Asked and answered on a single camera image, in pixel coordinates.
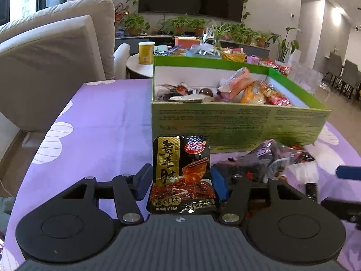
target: floor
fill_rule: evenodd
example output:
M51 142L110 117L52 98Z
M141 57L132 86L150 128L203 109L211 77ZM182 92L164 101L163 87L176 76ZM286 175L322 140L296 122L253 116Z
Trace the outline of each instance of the floor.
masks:
M361 123L361 104L352 100L347 100L345 96L331 91L327 92L319 88L315 94L316 98L326 105L332 112L329 122L344 136L344 138L361 154L361 134L358 127ZM24 149L21 146L22 141L14 145L14 150L8 155L6 163L2 166L0 179L4 187L16 196L19 187L24 179L32 159L37 149ZM10 196L2 187L0 187L0 196Z

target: open box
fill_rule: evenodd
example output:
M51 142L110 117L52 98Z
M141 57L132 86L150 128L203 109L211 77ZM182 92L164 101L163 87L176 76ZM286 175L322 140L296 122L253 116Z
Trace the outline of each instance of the open box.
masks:
M240 103L173 103L156 101L161 84L182 82L193 88L216 88L235 70L266 80L294 107ZM284 145L308 145L318 138L330 111L314 96L272 68L226 60L155 56L152 93L152 134L208 136L211 153L249 151L267 139Z

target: pink package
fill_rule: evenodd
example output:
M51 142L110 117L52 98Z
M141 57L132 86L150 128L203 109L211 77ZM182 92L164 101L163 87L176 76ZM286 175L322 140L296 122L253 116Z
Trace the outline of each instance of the pink package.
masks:
M259 58L258 58L257 56L255 56L255 55L248 56L248 57L247 57L247 63L258 65L258 63L259 63Z

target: white sofa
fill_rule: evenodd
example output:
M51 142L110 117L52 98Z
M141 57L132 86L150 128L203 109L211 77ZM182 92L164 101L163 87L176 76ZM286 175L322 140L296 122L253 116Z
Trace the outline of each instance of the white sofa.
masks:
M47 132L85 82L125 79L129 45L114 53L111 0L77 0L0 26L0 112Z

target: armrest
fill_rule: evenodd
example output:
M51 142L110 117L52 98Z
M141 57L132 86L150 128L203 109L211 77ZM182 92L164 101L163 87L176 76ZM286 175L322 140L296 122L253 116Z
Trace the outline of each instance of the armrest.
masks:
M114 52L115 79L126 79L129 54L130 46L128 44L121 44Z
M0 112L25 131L47 131L82 84L105 80L90 16L1 43L0 66Z

